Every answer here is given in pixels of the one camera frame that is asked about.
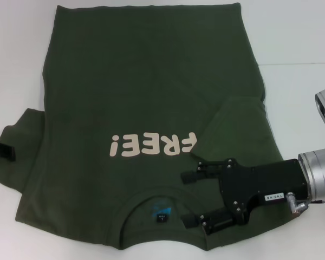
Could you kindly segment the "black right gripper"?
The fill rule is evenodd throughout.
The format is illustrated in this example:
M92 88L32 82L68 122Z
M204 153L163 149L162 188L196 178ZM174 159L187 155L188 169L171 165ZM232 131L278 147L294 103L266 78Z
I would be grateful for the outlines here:
M199 161L196 170L184 171L180 177L183 184L219 179L223 208L180 217L186 229L201 226L207 235L247 224L253 209L286 202L288 193L298 201L308 199L307 181L296 159L252 167L240 165L235 158Z

